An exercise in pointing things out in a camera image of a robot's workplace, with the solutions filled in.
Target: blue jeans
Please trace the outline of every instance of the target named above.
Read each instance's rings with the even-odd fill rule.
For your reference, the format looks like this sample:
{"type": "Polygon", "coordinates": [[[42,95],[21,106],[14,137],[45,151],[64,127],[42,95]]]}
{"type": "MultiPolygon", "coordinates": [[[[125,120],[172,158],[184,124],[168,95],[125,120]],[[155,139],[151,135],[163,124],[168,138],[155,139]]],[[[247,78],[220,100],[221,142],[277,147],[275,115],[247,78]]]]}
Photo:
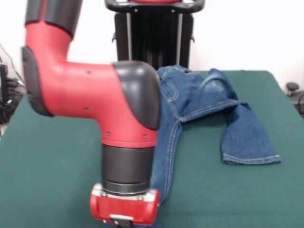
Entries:
{"type": "MultiPolygon", "coordinates": [[[[181,66],[158,70],[161,81],[161,126],[154,152],[151,187],[158,189],[163,202],[169,194],[174,155],[182,123],[225,111],[228,127],[223,135],[223,161],[230,164],[280,162],[267,133],[244,101],[239,101],[231,83],[219,70],[206,78],[181,66]]],[[[160,228],[159,221],[153,227],[160,228]]]]}

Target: black cylindrical segment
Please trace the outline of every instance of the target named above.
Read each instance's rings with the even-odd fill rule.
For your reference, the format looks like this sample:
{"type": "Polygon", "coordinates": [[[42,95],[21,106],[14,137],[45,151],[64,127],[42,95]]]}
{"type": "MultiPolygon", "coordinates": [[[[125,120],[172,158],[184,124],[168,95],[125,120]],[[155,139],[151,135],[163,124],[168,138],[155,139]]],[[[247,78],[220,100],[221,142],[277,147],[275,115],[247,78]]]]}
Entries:
{"type": "Polygon", "coordinates": [[[82,0],[28,0],[25,24],[44,21],[74,36],[81,10],[82,0]]]}
{"type": "Polygon", "coordinates": [[[74,36],[82,0],[47,0],[44,20],[74,36]]]}
{"type": "Polygon", "coordinates": [[[154,147],[121,148],[102,145],[104,190],[117,195],[134,195],[148,190],[154,147]]]}

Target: green table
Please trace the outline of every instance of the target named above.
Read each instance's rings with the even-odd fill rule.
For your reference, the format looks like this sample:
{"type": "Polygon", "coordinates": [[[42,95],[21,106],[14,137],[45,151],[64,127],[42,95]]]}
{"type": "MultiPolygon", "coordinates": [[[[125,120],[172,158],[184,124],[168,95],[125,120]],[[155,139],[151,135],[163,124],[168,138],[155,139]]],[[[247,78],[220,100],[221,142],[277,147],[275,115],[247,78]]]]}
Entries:
{"type": "MultiPolygon", "coordinates": [[[[224,164],[224,114],[185,124],[163,227],[304,227],[304,121],[270,73],[225,73],[283,163],[224,164]]],[[[100,160],[94,121],[39,116],[23,99],[0,142],[0,228],[101,227],[89,210],[100,160]]]]}

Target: jeans seam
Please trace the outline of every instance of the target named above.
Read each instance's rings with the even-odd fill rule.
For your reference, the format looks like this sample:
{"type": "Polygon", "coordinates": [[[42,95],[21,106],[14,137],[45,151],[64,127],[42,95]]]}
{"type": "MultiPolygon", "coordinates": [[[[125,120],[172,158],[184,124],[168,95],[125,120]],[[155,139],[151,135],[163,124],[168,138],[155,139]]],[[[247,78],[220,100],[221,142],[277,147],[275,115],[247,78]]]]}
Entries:
{"type": "Polygon", "coordinates": [[[174,138],[176,136],[178,123],[179,123],[179,121],[176,121],[174,124],[173,130],[172,130],[171,136],[170,136],[168,150],[167,150],[166,182],[165,182],[164,198],[167,197],[169,185],[170,185],[170,181],[171,181],[172,152],[173,152],[174,138]]]}
{"type": "Polygon", "coordinates": [[[244,161],[244,162],[250,162],[250,161],[260,161],[260,160],[266,160],[266,159],[271,159],[271,158],[279,158],[280,155],[272,155],[272,156],[268,156],[268,157],[264,157],[264,158],[251,158],[251,159],[241,159],[241,158],[237,158],[231,155],[228,155],[226,153],[223,153],[224,156],[233,158],[235,160],[239,160],[239,161],[244,161]]]}
{"type": "Polygon", "coordinates": [[[174,87],[174,85],[171,84],[171,82],[168,81],[168,79],[164,78],[164,81],[167,83],[167,85],[173,90],[174,92],[174,96],[170,99],[168,99],[169,102],[174,101],[176,98],[178,98],[179,96],[179,92],[177,91],[177,89],[174,87]]]}
{"type": "Polygon", "coordinates": [[[228,102],[223,102],[223,103],[219,103],[219,104],[216,104],[216,105],[210,105],[210,106],[201,108],[199,110],[196,110],[194,112],[191,112],[191,113],[183,116],[182,118],[186,121],[187,118],[193,117],[194,115],[201,114],[201,113],[204,113],[206,111],[210,111],[211,109],[214,109],[214,108],[221,108],[221,107],[224,107],[226,105],[233,104],[233,103],[237,104],[237,103],[239,103],[239,101],[228,101],[228,102]]]}

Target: black cable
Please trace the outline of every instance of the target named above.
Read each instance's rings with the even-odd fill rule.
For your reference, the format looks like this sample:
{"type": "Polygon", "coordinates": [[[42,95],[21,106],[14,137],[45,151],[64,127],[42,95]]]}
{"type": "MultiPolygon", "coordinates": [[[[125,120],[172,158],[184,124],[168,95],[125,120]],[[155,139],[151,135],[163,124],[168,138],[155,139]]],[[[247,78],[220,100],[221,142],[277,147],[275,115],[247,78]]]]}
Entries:
{"type": "Polygon", "coordinates": [[[17,72],[17,70],[15,69],[14,63],[13,63],[13,59],[11,58],[11,56],[6,52],[6,50],[3,48],[3,46],[0,43],[0,48],[3,50],[3,52],[9,57],[11,65],[16,73],[16,75],[18,76],[18,78],[21,80],[21,82],[24,84],[24,81],[22,79],[22,77],[20,76],[20,74],[17,72]]]}
{"type": "Polygon", "coordinates": [[[304,98],[304,93],[298,99],[298,106],[299,106],[299,113],[300,114],[304,114],[304,110],[303,111],[301,110],[301,100],[302,100],[302,98],[304,98]]]}

